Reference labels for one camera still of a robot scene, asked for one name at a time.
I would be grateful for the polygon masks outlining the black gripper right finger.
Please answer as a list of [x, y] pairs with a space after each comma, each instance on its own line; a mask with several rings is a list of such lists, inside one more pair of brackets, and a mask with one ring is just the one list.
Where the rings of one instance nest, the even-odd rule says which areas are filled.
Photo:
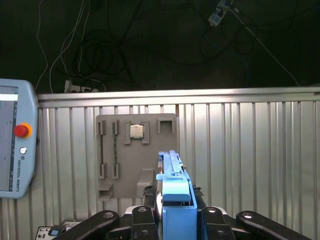
[[255, 211], [239, 212], [235, 218], [217, 206], [208, 206], [201, 188], [192, 186], [197, 203], [198, 240], [308, 240], [298, 233]]

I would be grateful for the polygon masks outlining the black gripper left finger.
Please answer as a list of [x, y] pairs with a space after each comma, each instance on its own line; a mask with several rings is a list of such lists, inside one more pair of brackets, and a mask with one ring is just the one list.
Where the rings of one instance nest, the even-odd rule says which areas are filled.
[[143, 205], [134, 206], [123, 216], [112, 210], [102, 210], [71, 228], [54, 226], [55, 240], [158, 240], [155, 217], [155, 187], [143, 191]]

